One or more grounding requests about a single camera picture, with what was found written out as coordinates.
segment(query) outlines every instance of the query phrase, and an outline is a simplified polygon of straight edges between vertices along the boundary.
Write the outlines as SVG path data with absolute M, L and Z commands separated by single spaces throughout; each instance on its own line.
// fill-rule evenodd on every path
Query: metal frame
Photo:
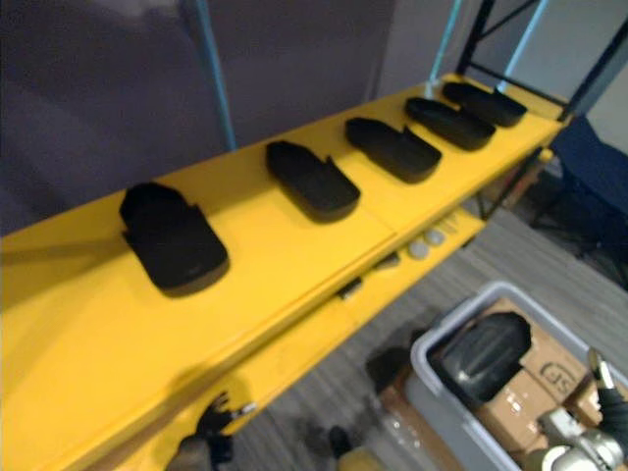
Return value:
M 467 69 L 471 68 L 487 76 L 491 76 L 495 79 L 511 83 L 519 88 L 522 88 L 532 94 L 535 94 L 551 103 L 560 106 L 562 108 L 562 112 L 558 120 L 562 122 L 565 121 L 573 113 L 573 111 L 577 109 L 580 102 L 583 100 L 583 98 L 587 96 L 591 88 L 598 80 L 599 76 L 604 72 L 606 66 L 612 61 L 622 45 L 624 45 L 624 43 L 626 42 L 626 38 L 628 36 L 628 20 L 624 21 L 619 31 L 615 34 L 610 43 L 604 49 L 600 58 L 596 61 L 589 73 L 582 80 L 573 96 L 569 99 L 569 101 L 565 101 L 563 99 L 545 93 L 534 86 L 530 86 L 515 78 L 507 77 L 504 74 L 500 74 L 499 72 L 496 72 L 488 67 L 483 66 L 482 64 L 473 61 L 473 54 L 475 53 L 475 50 L 480 41 L 493 34 L 496 30 L 510 22 L 513 18 L 517 17 L 528 8 L 532 7 L 536 3 L 539 3 L 540 0 L 524 1 L 519 7 L 515 8 L 503 18 L 498 20 L 493 26 L 485 29 L 487 21 L 489 20 L 489 16 L 491 15 L 491 10 L 493 9 L 496 1 L 497 0 L 482 1 L 482 4 L 480 5 L 480 9 L 478 11 L 478 15 L 476 16 L 473 27 L 471 28 L 469 38 L 467 39 L 467 42 L 460 56 L 460 60 L 458 61 L 458 65 L 455 70 L 456 73 L 463 76 Z M 476 193 L 480 217 L 484 221 L 487 221 L 489 218 L 491 218 L 491 216 L 493 215 L 493 213 L 496 212 L 501 203 L 517 186 L 517 184 L 526 174 L 532 163 L 538 158 L 540 150 L 541 149 L 535 150 L 526 158 L 526 160 L 517 170 L 516 174 L 512 177 L 512 179 L 510 179 L 507 186 L 501 191 L 499 197 L 492 204 L 491 208 L 488 211 L 484 207 L 484 201 L 482 199 L 481 192 L 479 191 L 478 193 Z
M 560 117 L 558 119 L 560 121 L 565 121 L 578 107 L 578 104 L 587 95 L 587 93 L 590 91 L 598 77 L 602 74 L 608 63 L 613 59 L 622 44 L 626 41 L 626 38 L 628 37 L 628 20 L 624 21 L 619 31 L 615 34 L 610 43 L 604 49 L 600 58 L 596 61 L 589 73 L 582 80 L 580 86 L 578 86 L 578 89 L 573 94 L 573 96 L 569 99 L 569 101 L 564 101 L 555 96 L 551 96 L 550 94 L 545 93 L 542 90 L 539 90 L 533 86 L 523 83 L 522 81 L 507 77 L 504 74 L 500 74 L 499 72 L 478 64 L 477 62 L 473 62 L 473 54 L 475 53 L 478 43 L 482 39 L 486 38 L 497 29 L 504 26 L 513 18 L 517 17 L 519 14 L 526 11 L 529 7 L 538 2 L 539 0 L 526 0 L 519 7 L 515 8 L 512 12 L 505 15 L 501 20 L 497 21 L 493 26 L 485 30 L 485 26 L 487 24 L 487 21 L 489 20 L 489 15 L 491 14 L 491 10 L 493 9 L 496 0 L 483 0 L 455 71 L 460 75 L 464 75 L 467 69 L 471 68 L 488 76 L 511 83 L 515 86 L 518 86 L 519 88 L 523 88 L 530 93 L 540 96 L 541 98 L 544 98 L 547 101 L 550 101 L 551 103 L 562 107 L 562 113 L 560 114 Z
M 549 213 L 553 208 L 555 208 L 560 202 L 569 194 L 572 195 L 584 195 L 589 197 L 594 197 L 602 206 L 606 207 L 606 212 L 603 214 L 603 222 L 597 223 L 599 228 L 596 230 L 597 235 L 594 238 L 585 238 L 581 235 L 573 236 L 573 231 L 570 231 L 567 227 L 559 226 L 555 224 L 544 224 L 542 223 L 543 217 Z M 617 259 L 615 254 L 613 253 L 613 244 L 606 243 L 606 239 L 603 235 L 602 227 L 607 224 L 608 220 L 611 218 L 624 217 L 621 212 L 618 212 L 616 209 L 610 207 L 603 199 L 599 198 L 594 192 L 586 189 L 583 186 L 574 186 L 569 185 L 564 187 L 561 191 L 558 192 L 556 196 L 554 196 L 550 201 L 548 201 L 544 206 L 542 206 L 537 213 L 532 218 L 532 222 L 530 223 L 530 227 L 533 229 L 541 229 L 545 231 L 553 231 L 558 233 L 563 233 L 560 238 L 563 240 L 567 240 L 569 242 L 575 242 L 578 246 L 578 252 L 576 253 L 576 258 L 582 259 L 587 254 L 596 251 L 598 248 L 604 248 L 606 252 L 610 255 L 610 262 L 613 265 L 613 268 L 617 272 L 619 277 L 619 282 L 624 289 L 628 290 L 628 271 L 625 269 L 623 263 Z

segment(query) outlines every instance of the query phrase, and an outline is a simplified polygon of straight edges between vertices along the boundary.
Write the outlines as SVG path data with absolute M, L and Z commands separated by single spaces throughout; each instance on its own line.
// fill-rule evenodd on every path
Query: lower shelf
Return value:
M 176 416 L 150 427 L 145 434 L 104 457 L 96 467 L 164 469 L 179 441 L 193 432 L 204 408 L 222 391 L 229 392 L 233 407 L 255 401 L 257 410 L 262 410 L 382 308 L 473 237 L 484 224 L 463 209 L 452 211 L 435 224 L 435 229 L 445 235 L 445 241 L 431 246 L 425 259 L 413 259 L 405 246 L 400 247 L 398 265 L 364 274 L 362 287 L 351 297 L 342 300 L 334 296 L 236 365 Z M 233 423 L 228 432 L 236 432 L 252 416 Z

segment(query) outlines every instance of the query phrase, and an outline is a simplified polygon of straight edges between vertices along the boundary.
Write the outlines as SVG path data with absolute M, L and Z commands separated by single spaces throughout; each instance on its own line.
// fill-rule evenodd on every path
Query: black metal frame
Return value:
M 471 28 L 471 33 L 469 34 L 469 38 L 464 46 L 462 51 L 462 55 L 460 56 L 460 60 L 458 61 L 458 65 L 456 67 L 456 73 L 460 75 L 464 75 L 467 69 L 475 69 L 478 72 L 486 74 L 487 76 L 491 76 L 495 79 L 500 79 L 511 83 L 519 88 L 522 88 L 534 95 L 537 95 L 551 103 L 554 103 L 562 108 L 562 112 L 560 117 L 558 118 L 560 121 L 565 121 L 576 109 L 578 104 L 582 101 L 582 99 L 587 95 L 591 87 L 594 85 L 595 81 L 598 79 L 600 74 L 604 71 L 606 65 L 611 61 L 614 55 L 617 53 L 620 46 L 626 40 L 628 36 L 628 20 L 624 21 L 619 31 L 612 38 L 608 46 L 604 49 L 602 55 L 598 59 L 598 61 L 591 68 L 589 73 L 582 80 L 578 89 L 573 94 L 569 101 L 564 101 L 563 99 L 552 96 L 548 93 L 543 92 L 542 90 L 537 89 L 534 86 L 530 86 L 520 80 L 515 78 L 510 78 L 505 76 L 504 74 L 500 74 L 488 67 L 485 67 L 477 62 L 474 62 L 473 54 L 478 46 L 478 43 L 493 34 L 500 27 L 504 26 L 506 23 L 511 21 L 513 18 L 520 15 L 522 12 L 526 11 L 529 7 L 538 3 L 539 0 L 526 0 L 519 7 L 512 10 L 510 13 L 505 15 L 499 21 L 497 21 L 493 26 L 489 27 L 485 30 L 487 21 L 489 20 L 489 16 L 491 14 L 491 10 L 493 9 L 494 4 L 497 0 L 483 0 L 480 5 L 480 9 L 478 11 L 478 15 L 476 16 L 473 27 Z M 496 212 L 498 207 L 503 203 L 503 201 L 508 197 L 510 192 L 517 186 L 519 181 L 526 174 L 532 163 L 538 158 L 540 149 L 537 149 L 535 152 L 530 154 L 523 164 L 517 170 L 517 173 L 513 176 L 512 179 L 508 182 L 508 185 L 502 190 L 499 194 L 497 200 L 493 203 L 491 208 L 486 211 L 484 207 L 484 201 L 482 200 L 481 192 L 476 194 L 478 208 L 480 211 L 480 216 L 483 220 L 487 221 L 493 213 Z
M 603 72 L 608 62 L 610 62 L 622 43 L 626 40 L 628 36 L 628 20 L 624 21 L 619 31 L 615 34 L 608 46 L 606 46 L 606 48 L 604 49 L 600 58 L 596 61 L 589 73 L 582 80 L 580 86 L 573 94 L 573 96 L 569 99 L 569 101 L 564 101 L 555 96 L 551 96 L 550 94 L 547 94 L 533 86 L 523 83 L 522 81 L 507 77 L 504 74 L 500 74 L 499 72 L 489 69 L 488 67 L 478 64 L 477 62 L 473 62 L 472 60 L 478 43 L 482 39 L 489 36 L 497 29 L 499 29 L 500 27 L 502 27 L 513 18 L 526 11 L 529 7 L 538 2 L 539 0 L 526 0 L 519 7 L 515 8 L 512 12 L 505 15 L 501 20 L 496 22 L 493 26 L 485 30 L 485 26 L 487 24 L 487 21 L 489 20 L 489 15 L 491 14 L 491 10 L 493 9 L 496 0 L 483 0 L 455 71 L 460 75 L 464 75 L 467 69 L 471 68 L 496 79 L 507 81 L 508 83 L 518 86 L 519 88 L 523 88 L 530 93 L 540 96 L 541 98 L 544 98 L 551 103 L 560 106 L 562 108 L 562 113 L 560 114 L 560 117 L 558 119 L 560 121 L 565 121 L 571 115 L 571 113 L 573 113 L 578 104 L 582 101 L 583 97 L 586 96 L 587 92 L 594 85 L 594 82 Z

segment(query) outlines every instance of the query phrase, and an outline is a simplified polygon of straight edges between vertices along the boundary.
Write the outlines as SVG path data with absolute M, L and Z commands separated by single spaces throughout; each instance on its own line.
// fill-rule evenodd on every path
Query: round knob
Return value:
M 412 240 L 408 245 L 408 252 L 412 258 L 423 260 L 430 253 L 430 247 L 422 239 Z
M 425 231 L 424 236 L 430 245 L 441 245 L 445 242 L 445 234 L 438 229 L 428 229 Z

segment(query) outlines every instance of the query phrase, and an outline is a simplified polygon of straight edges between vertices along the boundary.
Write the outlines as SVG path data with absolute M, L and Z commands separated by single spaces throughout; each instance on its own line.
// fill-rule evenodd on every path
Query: gray carpet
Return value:
M 486 229 L 382 311 L 275 400 L 235 437 L 232 470 L 333 470 L 326 431 L 339 424 L 393 470 L 435 469 L 420 444 L 404 435 L 378 404 L 367 358 L 491 280 L 527 291 L 626 373 L 628 293 L 576 260 L 511 213 Z

